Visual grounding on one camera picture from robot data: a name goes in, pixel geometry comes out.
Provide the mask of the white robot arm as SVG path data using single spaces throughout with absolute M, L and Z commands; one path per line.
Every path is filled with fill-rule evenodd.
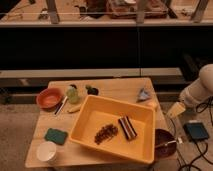
M 166 115 L 174 118 L 187 108 L 195 108 L 211 96 L 213 96 L 213 64 L 207 64 L 200 69 L 198 78 L 181 91 L 179 100 L 171 106 Z

